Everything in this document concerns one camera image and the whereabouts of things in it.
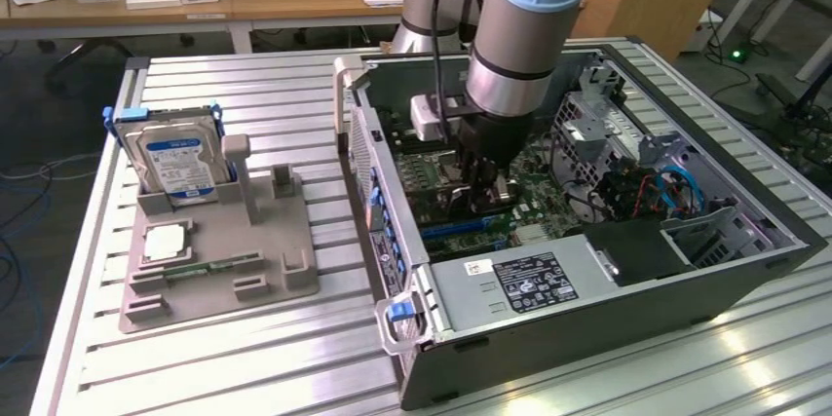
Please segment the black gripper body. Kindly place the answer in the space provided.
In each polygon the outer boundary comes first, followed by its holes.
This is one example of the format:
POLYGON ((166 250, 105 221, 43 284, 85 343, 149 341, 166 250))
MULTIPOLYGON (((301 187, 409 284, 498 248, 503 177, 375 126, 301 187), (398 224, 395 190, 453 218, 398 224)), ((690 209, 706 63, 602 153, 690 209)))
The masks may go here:
POLYGON ((458 132, 461 156, 466 164, 486 160, 506 169, 526 147, 535 117, 501 117, 490 113, 462 119, 458 132))

